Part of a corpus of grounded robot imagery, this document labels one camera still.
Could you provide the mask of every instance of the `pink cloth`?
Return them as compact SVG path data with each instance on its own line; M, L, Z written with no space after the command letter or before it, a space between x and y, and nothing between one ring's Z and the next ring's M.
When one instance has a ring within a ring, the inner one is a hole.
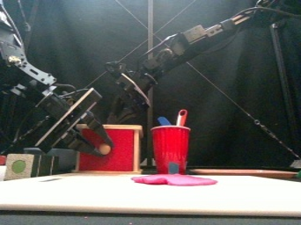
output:
M176 186L194 186L194 185L214 185L218 181L210 178L198 178L190 175L180 174L155 174L131 178L134 182L146 185L176 185Z

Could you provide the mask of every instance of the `red box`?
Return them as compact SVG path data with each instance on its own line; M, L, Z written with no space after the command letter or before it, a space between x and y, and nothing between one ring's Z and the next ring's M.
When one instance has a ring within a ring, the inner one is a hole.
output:
M111 137L114 148L106 156L92 156L79 153L77 171L127 171L140 172L140 138L142 126L103 125ZM99 146L104 143L102 137L85 126L79 125L83 137Z

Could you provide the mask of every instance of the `cable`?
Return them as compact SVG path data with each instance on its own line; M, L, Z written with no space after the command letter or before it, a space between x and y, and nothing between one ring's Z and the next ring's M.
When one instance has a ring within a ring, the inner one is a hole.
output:
M281 10L275 10L275 9L270 9L270 8L267 8L267 7L261 7L261 6L245 9L245 10L241 11L237 15L234 15L231 18L234 18L234 17L237 17L237 16L239 16L239 15L242 15L242 14L245 14L246 12L250 12L250 11L271 11L271 12L274 12L274 13L277 13L277 14L283 15L283 16L289 16L289 17L292 17L292 18L298 18L298 19L301 19L301 15L298 15L298 14L294 14L294 13L290 13L290 12L286 12L286 11L281 11Z

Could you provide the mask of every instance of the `red plastic cup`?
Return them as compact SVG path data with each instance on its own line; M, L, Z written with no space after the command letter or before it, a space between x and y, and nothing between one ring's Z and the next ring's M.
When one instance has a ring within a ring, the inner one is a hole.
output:
M151 129L156 172L186 173L190 128L159 126Z

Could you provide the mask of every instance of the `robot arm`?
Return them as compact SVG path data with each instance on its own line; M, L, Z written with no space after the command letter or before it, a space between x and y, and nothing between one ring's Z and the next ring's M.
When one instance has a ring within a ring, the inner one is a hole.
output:
M76 124L79 122L87 124L88 128L112 147L102 123L90 111L100 101L102 96L94 88L67 93L63 96L53 92L56 79L27 61L24 44L13 20L9 18L1 3L0 53L0 91L4 94L13 93L33 102L35 107L43 109L47 113L47 120L49 121L49 127L43 132L36 132L39 135L29 147L37 147L43 151L48 151L59 142L63 142L69 149L100 156L102 150L81 137Z
M128 71L122 63L107 63L107 71L124 90L123 94L115 99L108 122L123 123L128 118L143 112L150 106L146 93L158 83L160 77L199 54L206 53L214 47L222 47L225 43L227 44L237 32L253 26L257 22L259 25L267 26L283 17L301 18L300 14L301 2L297 0L259 0L255 7L243 10L217 25L209 28L197 25L183 33L167 37L143 55L146 56L159 50L155 56L140 64L138 71Z

